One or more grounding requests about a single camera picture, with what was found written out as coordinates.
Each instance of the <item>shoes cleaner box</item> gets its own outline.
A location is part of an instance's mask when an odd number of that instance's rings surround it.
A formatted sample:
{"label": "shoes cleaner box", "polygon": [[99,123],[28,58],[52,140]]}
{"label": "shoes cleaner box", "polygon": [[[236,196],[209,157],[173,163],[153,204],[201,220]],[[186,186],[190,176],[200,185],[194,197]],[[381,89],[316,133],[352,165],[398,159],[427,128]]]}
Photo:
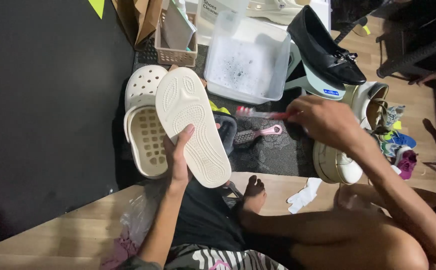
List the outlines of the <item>shoes cleaner box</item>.
{"label": "shoes cleaner box", "polygon": [[240,16],[245,16],[249,0],[199,0],[196,27],[198,28],[198,43],[208,45],[213,34],[218,13],[231,10]]}

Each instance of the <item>purple sneaker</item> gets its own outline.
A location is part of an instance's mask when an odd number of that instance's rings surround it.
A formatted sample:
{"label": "purple sneaker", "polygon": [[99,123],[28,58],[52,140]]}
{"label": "purple sneaker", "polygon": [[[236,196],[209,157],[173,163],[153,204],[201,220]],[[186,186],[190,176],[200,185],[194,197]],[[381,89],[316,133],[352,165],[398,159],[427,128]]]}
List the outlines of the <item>purple sneaker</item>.
{"label": "purple sneaker", "polygon": [[415,165],[415,152],[408,146],[400,148],[397,152],[395,166],[401,170],[400,176],[403,180],[408,180],[412,177],[412,172]]}

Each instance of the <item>beige plastic basket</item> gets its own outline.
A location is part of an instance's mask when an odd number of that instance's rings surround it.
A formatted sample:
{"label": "beige plastic basket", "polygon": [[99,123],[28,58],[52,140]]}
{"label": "beige plastic basket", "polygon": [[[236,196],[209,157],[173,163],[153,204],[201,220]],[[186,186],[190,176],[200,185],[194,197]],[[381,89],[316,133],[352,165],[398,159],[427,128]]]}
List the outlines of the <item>beige plastic basket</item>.
{"label": "beige plastic basket", "polygon": [[[196,14],[191,12],[186,12],[188,15],[188,20],[193,25],[196,25]],[[194,67],[195,60],[198,55],[198,44],[196,42],[196,33],[193,34],[190,41],[190,46],[188,48],[191,51],[180,50],[180,49],[170,49],[166,44],[166,41],[161,36],[161,25],[165,20],[166,10],[161,10],[161,16],[156,26],[155,32],[155,49],[158,53],[158,64],[161,65],[179,65],[186,67]]]}

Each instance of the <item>toothbrush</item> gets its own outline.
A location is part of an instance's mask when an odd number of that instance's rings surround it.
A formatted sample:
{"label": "toothbrush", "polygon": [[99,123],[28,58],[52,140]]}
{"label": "toothbrush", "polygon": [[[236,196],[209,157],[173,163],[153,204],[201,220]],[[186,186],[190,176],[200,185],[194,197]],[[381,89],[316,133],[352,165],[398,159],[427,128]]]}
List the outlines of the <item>toothbrush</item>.
{"label": "toothbrush", "polygon": [[235,135],[235,139],[233,140],[233,143],[238,144],[244,144],[247,142],[251,142],[254,139],[256,139],[259,136],[264,135],[280,135],[283,131],[283,128],[280,125],[274,125],[270,128],[263,129],[263,130],[245,130],[240,131]]}
{"label": "toothbrush", "polygon": [[248,116],[248,117],[261,117],[261,118],[271,118],[275,120],[287,119],[290,115],[286,112],[258,112],[254,108],[238,106],[236,107],[236,116]]}

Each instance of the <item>paper bag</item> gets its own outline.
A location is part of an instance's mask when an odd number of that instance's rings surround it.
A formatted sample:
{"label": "paper bag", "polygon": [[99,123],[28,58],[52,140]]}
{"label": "paper bag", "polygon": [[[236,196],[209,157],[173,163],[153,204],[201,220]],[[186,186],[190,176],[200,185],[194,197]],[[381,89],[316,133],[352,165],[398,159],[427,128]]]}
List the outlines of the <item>paper bag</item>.
{"label": "paper bag", "polygon": [[153,33],[158,24],[163,0],[111,0],[128,40],[138,44]]}

